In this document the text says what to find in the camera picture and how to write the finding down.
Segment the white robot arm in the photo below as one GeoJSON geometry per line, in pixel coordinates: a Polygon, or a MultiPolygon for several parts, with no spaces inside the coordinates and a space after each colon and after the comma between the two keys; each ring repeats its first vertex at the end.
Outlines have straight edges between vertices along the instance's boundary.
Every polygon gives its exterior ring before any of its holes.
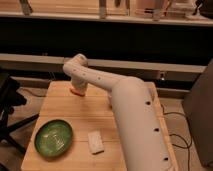
{"type": "Polygon", "coordinates": [[[127,171],[173,171],[152,95],[143,80],[90,69],[83,54],[68,60],[63,71],[71,78],[74,94],[84,95],[88,83],[109,93],[127,171]]]}

